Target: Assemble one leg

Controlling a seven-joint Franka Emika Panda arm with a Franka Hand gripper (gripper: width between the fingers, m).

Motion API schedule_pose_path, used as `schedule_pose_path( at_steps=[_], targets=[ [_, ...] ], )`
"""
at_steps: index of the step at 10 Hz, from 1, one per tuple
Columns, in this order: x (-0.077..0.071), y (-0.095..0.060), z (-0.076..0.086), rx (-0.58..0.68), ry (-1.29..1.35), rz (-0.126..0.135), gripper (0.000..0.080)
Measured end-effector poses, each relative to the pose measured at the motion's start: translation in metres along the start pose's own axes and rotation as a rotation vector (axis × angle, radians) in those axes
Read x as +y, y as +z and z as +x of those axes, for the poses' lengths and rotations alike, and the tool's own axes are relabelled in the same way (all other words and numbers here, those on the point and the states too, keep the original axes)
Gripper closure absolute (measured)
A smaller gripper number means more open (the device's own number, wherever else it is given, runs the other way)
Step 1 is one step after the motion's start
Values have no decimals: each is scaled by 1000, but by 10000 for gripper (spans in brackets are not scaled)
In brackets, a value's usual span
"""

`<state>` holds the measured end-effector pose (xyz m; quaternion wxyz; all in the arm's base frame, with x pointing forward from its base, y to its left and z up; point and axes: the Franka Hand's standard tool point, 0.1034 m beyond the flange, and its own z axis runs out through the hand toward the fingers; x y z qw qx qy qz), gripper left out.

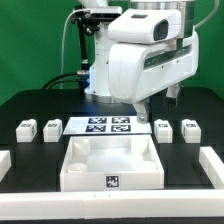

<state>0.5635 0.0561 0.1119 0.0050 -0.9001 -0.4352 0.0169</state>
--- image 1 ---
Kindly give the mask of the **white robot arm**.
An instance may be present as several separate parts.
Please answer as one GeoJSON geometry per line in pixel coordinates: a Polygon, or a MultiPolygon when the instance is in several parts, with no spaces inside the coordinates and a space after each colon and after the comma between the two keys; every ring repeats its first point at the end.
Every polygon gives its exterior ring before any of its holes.
{"type": "Polygon", "coordinates": [[[86,97],[134,106],[140,123],[149,121],[149,97],[164,90],[177,105],[181,82],[194,75],[199,42],[193,25],[195,0],[78,0],[81,19],[95,39],[86,97]]]}

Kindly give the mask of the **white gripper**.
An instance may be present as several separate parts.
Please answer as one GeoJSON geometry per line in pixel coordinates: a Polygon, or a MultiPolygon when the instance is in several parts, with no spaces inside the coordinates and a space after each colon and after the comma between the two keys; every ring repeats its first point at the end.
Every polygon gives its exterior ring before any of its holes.
{"type": "Polygon", "coordinates": [[[149,117],[144,98],[168,88],[165,106],[176,108],[181,90],[178,82],[194,75],[197,70],[199,40],[196,32],[183,40],[184,51],[179,50],[178,56],[150,67],[149,64],[157,58],[169,54],[165,47],[165,42],[153,45],[116,43],[109,53],[109,92],[118,101],[133,104],[141,124],[147,124],[149,117]]]}

